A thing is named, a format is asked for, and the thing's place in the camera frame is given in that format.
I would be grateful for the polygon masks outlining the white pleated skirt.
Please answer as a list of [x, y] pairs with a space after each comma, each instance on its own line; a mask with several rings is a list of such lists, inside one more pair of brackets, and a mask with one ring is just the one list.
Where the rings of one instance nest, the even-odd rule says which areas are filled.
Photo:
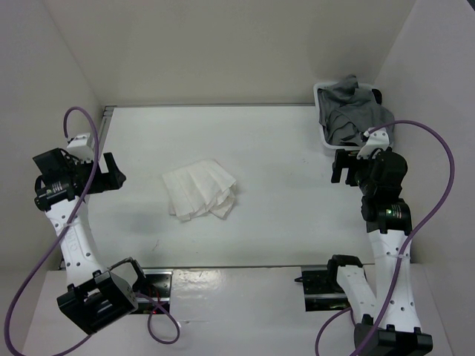
[[168, 213], [182, 222], [207, 214], [224, 220], [235, 204], [237, 180], [214, 159], [169, 171], [162, 178]]

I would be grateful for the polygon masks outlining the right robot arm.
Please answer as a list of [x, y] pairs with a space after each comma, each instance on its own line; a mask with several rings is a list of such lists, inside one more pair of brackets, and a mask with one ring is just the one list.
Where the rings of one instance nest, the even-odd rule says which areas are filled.
[[339, 149], [331, 181], [338, 183], [347, 169], [346, 184], [362, 192], [361, 215], [375, 259], [376, 286], [371, 288], [359, 258], [334, 255], [325, 283], [346, 294], [353, 312], [353, 339], [359, 355], [427, 355], [433, 338], [422, 331], [410, 278], [412, 231], [409, 206], [400, 198], [407, 173], [406, 160], [391, 149], [375, 149], [360, 158]]

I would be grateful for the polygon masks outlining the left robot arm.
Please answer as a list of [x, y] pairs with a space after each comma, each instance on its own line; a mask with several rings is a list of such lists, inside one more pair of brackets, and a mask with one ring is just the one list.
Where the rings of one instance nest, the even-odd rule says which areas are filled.
[[66, 265], [68, 290], [56, 301], [60, 311], [88, 335], [136, 311], [136, 296], [148, 286], [144, 274], [133, 270], [121, 278], [99, 261], [82, 193], [118, 190], [126, 180], [113, 154], [103, 157], [105, 173], [61, 148], [33, 158], [41, 172], [35, 182], [35, 204], [60, 237]]

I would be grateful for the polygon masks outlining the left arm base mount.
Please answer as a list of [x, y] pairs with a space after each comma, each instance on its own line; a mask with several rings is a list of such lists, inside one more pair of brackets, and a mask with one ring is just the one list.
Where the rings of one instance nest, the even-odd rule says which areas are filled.
[[[169, 312], [170, 311], [170, 296], [172, 285], [172, 270], [164, 269], [149, 269], [145, 272], [145, 284], [138, 286], [137, 291], [142, 294], [151, 297], [155, 302], [160, 302], [162, 307]], [[150, 314], [154, 305], [148, 302], [147, 299], [137, 298], [138, 309], [133, 311], [132, 314]]]

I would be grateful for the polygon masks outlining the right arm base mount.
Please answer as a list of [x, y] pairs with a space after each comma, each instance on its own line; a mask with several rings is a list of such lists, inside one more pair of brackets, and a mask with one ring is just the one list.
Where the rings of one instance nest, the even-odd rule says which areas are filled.
[[339, 311], [350, 306], [346, 294], [328, 280], [325, 266], [302, 267], [295, 282], [301, 284], [307, 312]]

